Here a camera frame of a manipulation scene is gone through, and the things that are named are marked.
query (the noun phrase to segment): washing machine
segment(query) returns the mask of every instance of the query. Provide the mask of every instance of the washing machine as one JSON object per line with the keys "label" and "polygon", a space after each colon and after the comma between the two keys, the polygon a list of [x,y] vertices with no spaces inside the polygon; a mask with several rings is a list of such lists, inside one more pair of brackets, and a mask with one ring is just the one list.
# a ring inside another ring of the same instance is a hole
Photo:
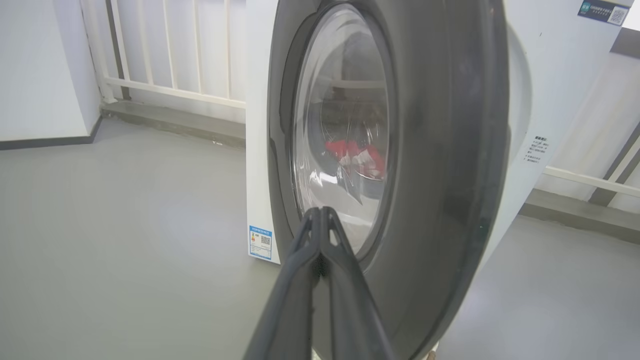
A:
{"label": "washing machine", "polygon": [[[455,315],[631,5],[248,0],[247,245],[281,263],[331,206],[400,359]],[[328,288],[313,346],[331,358]]]}

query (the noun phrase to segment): white washing machine body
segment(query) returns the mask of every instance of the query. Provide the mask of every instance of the white washing machine body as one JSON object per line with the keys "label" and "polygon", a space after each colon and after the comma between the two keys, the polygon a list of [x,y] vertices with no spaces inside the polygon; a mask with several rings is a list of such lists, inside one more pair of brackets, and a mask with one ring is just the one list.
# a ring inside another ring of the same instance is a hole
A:
{"label": "white washing machine body", "polygon": [[[402,6],[401,3],[402,1],[398,1],[397,6]],[[620,0],[620,4],[622,8],[630,7],[632,0]],[[480,266],[490,258],[551,159],[587,91],[599,75],[607,53],[620,31],[620,27],[615,24],[580,16],[581,9],[585,9],[581,0],[504,2],[509,59],[508,123],[511,136],[508,160],[505,160],[507,165],[502,197],[497,215],[493,218],[488,241],[483,242],[485,249]],[[278,221],[274,216],[280,215],[275,215],[272,211],[272,201],[279,199],[280,194],[273,193],[275,187],[273,184],[269,185],[269,177],[272,176],[270,171],[274,171],[269,169],[269,162],[273,161],[269,158],[272,156],[269,147],[273,146],[269,144],[269,74],[270,62],[273,61],[272,45],[273,42],[280,41],[279,38],[273,38],[277,11],[278,0],[247,1],[248,228],[245,241],[250,256],[280,264],[286,254],[283,246],[278,251],[278,242],[284,238],[290,241],[292,235],[291,232],[279,234],[274,226],[275,221]],[[313,32],[313,28],[308,29],[308,32]],[[293,174],[289,180],[291,187],[297,186]],[[430,348],[430,345],[433,344],[422,344],[422,350]]]}

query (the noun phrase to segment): white railing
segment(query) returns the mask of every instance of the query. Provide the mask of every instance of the white railing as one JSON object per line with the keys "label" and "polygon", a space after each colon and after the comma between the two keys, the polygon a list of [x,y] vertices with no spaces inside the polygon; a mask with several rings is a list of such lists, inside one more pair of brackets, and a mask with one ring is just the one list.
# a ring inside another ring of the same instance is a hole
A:
{"label": "white railing", "polygon": [[629,186],[616,181],[622,175],[622,172],[626,169],[634,156],[640,151],[640,137],[636,139],[629,151],[626,153],[622,161],[618,164],[611,176],[605,180],[598,177],[587,176],[582,174],[576,174],[568,170],[563,170],[556,167],[546,167],[544,174],[549,176],[558,177],[560,179],[575,181],[576,183],[582,183],[586,185],[595,186],[598,188],[611,190],[617,193],[623,193],[625,195],[631,195],[634,197],[640,197],[640,188]]}
{"label": "white railing", "polygon": [[614,181],[610,181],[610,180],[599,179],[593,176],[576,174],[575,172],[570,172],[567,170],[563,170],[561,168],[546,167],[544,174],[558,177],[560,179],[575,181],[576,183],[581,183],[581,184],[595,186],[598,188],[603,188],[606,190],[611,190],[613,192],[623,193],[625,195],[640,197],[640,188],[635,188],[633,186],[615,183]]}
{"label": "white railing", "polygon": [[124,36],[122,34],[122,25],[120,23],[120,12],[118,10],[118,1],[111,0],[111,10],[113,11],[113,25],[115,27],[116,40],[118,44],[118,50],[120,52],[119,61],[122,64],[123,78],[114,78],[109,75],[107,59],[104,51],[104,44],[100,38],[100,29],[98,27],[98,16],[95,9],[95,3],[93,0],[81,0],[81,4],[84,9],[85,21],[87,24],[87,32],[89,35],[92,49],[94,50],[94,56],[97,57],[97,72],[99,78],[99,86],[102,94],[107,102],[115,101],[113,97],[113,89],[110,86],[122,86],[127,88],[134,88],[140,90],[146,90],[149,92],[155,92],[159,94],[172,95],[185,99],[192,99],[197,101],[209,102],[212,104],[219,104],[224,106],[230,106],[233,108],[245,108],[245,102],[231,98],[231,53],[230,53],[230,0],[224,0],[224,19],[225,19],[225,43],[221,50],[224,52],[226,58],[226,68],[220,69],[220,71],[226,72],[226,96],[214,96],[205,94],[203,91],[203,72],[202,72],[202,50],[200,41],[200,20],[198,14],[198,0],[192,0],[193,7],[193,25],[195,30],[195,58],[194,64],[197,73],[197,91],[189,91],[178,88],[177,74],[174,69],[174,53],[172,51],[172,41],[170,38],[170,23],[168,21],[167,12],[167,0],[163,1],[163,15],[164,15],[164,31],[166,38],[166,45],[169,58],[169,71],[171,74],[171,87],[161,86],[154,83],[154,77],[152,73],[151,59],[149,55],[149,47],[147,40],[147,30],[145,28],[145,9],[143,7],[142,0],[135,0],[138,2],[138,19],[139,32],[140,32],[140,49],[142,50],[143,62],[145,73],[147,75],[147,82],[132,80],[129,74],[129,64],[127,62],[127,55],[124,46]]}

